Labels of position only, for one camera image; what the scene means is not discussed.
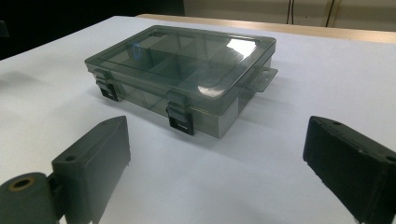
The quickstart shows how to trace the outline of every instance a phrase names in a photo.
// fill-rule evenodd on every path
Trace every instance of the wall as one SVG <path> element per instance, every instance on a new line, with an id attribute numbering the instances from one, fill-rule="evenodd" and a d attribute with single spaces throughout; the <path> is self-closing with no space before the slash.
<path id="1" fill-rule="evenodd" d="M 186 16 L 274 23 L 286 23 L 288 5 L 288 0 L 184 0 Z M 334 0 L 332 4 L 332 0 L 295 0 L 294 24 L 326 23 L 338 28 L 396 31 L 396 1 Z"/>

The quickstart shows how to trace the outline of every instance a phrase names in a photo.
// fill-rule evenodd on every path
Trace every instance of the black latch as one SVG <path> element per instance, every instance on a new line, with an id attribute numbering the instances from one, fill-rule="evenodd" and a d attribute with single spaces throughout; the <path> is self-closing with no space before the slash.
<path id="1" fill-rule="evenodd" d="M 166 107 L 169 125 L 183 133 L 194 135 L 192 113 L 189 110 L 187 98 L 170 91 L 166 96 L 169 101 L 168 107 Z"/>
<path id="2" fill-rule="evenodd" d="M 93 71 L 96 78 L 96 85 L 99 86 L 100 91 L 103 96 L 107 97 L 110 100 L 118 101 L 119 97 L 117 96 L 116 90 L 112 84 L 109 84 L 108 81 L 108 74 L 106 71 L 95 69 Z"/>

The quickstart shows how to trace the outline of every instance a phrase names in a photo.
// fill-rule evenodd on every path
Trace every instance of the white table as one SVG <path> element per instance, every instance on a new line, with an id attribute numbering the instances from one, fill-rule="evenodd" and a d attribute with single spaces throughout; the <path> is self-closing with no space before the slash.
<path id="1" fill-rule="evenodd" d="M 222 139 L 186 135 L 167 118 L 103 97 L 84 64 L 154 24 L 272 36 L 279 72 Z M 0 61 L 0 182 L 49 175 L 50 162 L 84 133 L 125 115 L 132 162 L 101 224 L 353 224 L 303 161 L 307 123 L 335 119 L 396 150 L 395 84 L 395 44 L 113 17 Z"/>

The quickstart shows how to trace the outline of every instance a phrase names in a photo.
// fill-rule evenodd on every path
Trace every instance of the gray plastic box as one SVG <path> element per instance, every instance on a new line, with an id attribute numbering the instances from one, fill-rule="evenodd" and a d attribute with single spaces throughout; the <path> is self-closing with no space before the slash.
<path id="1" fill-rule="evenodd" d="M 85 61 L 102 94 L 169 118 L 188 134 L 221 138 L 276 74 L 276 40 L 152 26 Z"/>

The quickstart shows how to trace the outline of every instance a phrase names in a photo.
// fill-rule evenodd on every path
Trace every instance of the transparent lid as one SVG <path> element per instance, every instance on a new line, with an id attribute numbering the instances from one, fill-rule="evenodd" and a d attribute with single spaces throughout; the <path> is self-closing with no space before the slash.
<path id="1" fill-rule="evenodd" d="M 100 67 L 124 74 L 121 81 L 139 80 L 143 89 L 163 86 L 218 98 L 275 42 L 270 37 L 153 26 L 92 58 Z"/>

